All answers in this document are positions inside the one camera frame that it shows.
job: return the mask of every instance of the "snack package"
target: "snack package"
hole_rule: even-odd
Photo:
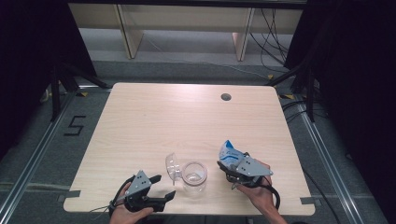
[[[245,156],[242,152],[233,148],[233,144],[231,144],[230,140],[225,141],[221,146],[219,160],[224,166],[232,171],[236,170],[236,167],[238,167],[244,157]]]

